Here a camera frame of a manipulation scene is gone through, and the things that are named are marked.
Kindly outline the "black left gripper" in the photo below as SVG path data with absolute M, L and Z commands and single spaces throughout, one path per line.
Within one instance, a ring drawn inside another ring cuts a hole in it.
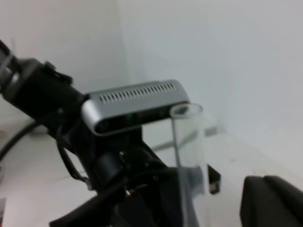
M 98 136 L 65 114 L 54 137 L 72 177 L 96 195 L 50 226 L 183 227 L 174 138 L 168 165 L 143 141 L 141 127 Z

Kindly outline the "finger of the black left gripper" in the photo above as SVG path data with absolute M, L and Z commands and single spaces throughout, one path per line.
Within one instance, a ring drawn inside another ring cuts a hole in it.
M 209 192 L 211 194 L 218 194 L 221 188 L 221 174 L 210 165 L 207 165 L 207 168 L 209 178 Z

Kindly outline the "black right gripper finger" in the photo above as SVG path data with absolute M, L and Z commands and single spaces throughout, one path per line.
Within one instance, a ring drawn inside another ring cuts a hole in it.
M 303 192 L 279 176 L 247 176 L 240 219 L 243 227 L 301 227 Z

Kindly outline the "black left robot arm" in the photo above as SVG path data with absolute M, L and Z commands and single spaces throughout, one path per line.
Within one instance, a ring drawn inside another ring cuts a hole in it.
M 82 94 L 49 62 L 0 45 L 0 92 L 57 144 L 69 174 L 96 196 L 52 227 L 208 227 L 208 195 L 221 176 L 199 142 L 202 108 L 176 80 Z

